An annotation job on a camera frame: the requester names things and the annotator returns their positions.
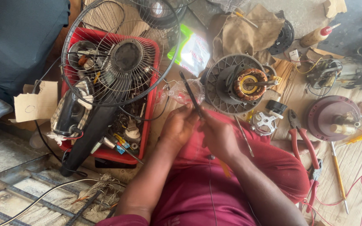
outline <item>hand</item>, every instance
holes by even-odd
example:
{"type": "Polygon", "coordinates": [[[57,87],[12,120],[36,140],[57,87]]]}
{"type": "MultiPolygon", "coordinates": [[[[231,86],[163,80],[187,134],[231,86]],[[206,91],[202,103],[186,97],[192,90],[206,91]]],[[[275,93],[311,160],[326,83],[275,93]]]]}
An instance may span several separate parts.
{"type": "Polygon", "coordinates": [[[179,151],[191,137],[198,120],[199,115],[191,103],[171,111],[161,130],[160,141],[171,144],[179,151]]]}
{"type": "Polygon", "coordinates": [[[198,128],[205,134],[202,147],[208,147],[214,156],[227,164],[241,156],[233,126],[215,119],[205,110],[202,115],[205,121],[198,128]]]}

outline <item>pliers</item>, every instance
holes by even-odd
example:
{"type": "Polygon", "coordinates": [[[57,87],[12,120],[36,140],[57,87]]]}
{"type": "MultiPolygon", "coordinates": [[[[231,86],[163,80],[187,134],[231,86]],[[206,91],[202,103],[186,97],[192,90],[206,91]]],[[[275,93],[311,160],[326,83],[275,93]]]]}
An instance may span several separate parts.
{"type": "MultiPolygon", "coordinates": [[[[321,176],[321,172],[322,172],[322,159],[318,158],[318,164],[319,164],[319,169],[314,169],[314,171],[311,175],[312,178],[309,180],[311,198],[309,199],[308,204],[311,206],[313,206],[315,197],[317,196],[317,189],[319,186],[318,179],[321,176]]],[[[307,206],[306,212],[309,213],[310,211],[311,211],[311,208],[309,206],[307,206]]]]}
{"type": "Polygon", "coordinates": [[[309,140],[306,134],[306,129],[301,128],[301,124],[297,114],[291,109],[288,111],[288,121],[290,122],[290,126],[292,128],[291,130],[288,131],[288,133],[291,135],[291,145],[293,147],[294,156],[301,161],[299,148],[297,145],[297,130],[298,130],[301,138],[304,140],[309,150],[309,154],[311,155],[312,165],[314,166],[314,169],[319,169],[319,164],[317,160],[317,155],[315,154],[314,146],[312,145],[311,141],[309,140]]]}

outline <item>clear plastic bag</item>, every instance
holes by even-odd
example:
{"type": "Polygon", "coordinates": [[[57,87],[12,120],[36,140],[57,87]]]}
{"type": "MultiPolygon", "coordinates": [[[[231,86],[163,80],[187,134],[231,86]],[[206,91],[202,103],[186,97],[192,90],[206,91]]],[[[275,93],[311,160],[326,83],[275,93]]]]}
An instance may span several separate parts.
{"type": "MultiPolygon", "coordinates": [[[[205,100],[205,88],[200,82],[200,79],[187,79],[187,82],[195,96],[196,102],[198,104],[202,103],[205,100]]],[[[171,85],[170,89],[168,89],[168,86],[169,85],[165,85],[162,90],[158,91],[156,103],[163,102],[167,96],[170,96],[183,105],[192,103],[191,97],[189,96],[183,81],[178,81],[174,85],[171,85]]]]}

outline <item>brown cloth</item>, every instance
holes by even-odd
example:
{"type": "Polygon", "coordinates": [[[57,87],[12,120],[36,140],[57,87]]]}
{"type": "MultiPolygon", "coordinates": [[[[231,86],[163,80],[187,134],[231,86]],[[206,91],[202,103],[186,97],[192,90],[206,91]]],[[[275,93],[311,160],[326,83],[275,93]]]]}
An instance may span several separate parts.
{"type": "Polygon", "coordinates": [[[229,54],[247,53],[262,64],[274,64],[275,60],[266,49],[275,43],[284,20],[261,4],[256,5],[246,18],[259,28],[234,14],[220,15],[212,20],[209,29],[209,36],[213,39],[212,58],[218,61],[229,54]]]}

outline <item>wire fan grille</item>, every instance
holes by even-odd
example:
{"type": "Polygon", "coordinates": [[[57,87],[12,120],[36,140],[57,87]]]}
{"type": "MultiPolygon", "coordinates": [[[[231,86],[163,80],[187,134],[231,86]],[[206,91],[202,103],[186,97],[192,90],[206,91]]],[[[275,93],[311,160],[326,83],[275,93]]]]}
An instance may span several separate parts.
{"type": "Polygon", "coordinates": [[[187,3],[86,0],[87,6],[72,25],[62,51],[66,84],[80,99],[95,106],[114,107],[145,96],[175,60],[168,55],[177,55],[178,17],[185,14],[185,7],[179,6],[187,3]],[[87,92],[74,86],[81,80],[87,92]]]}

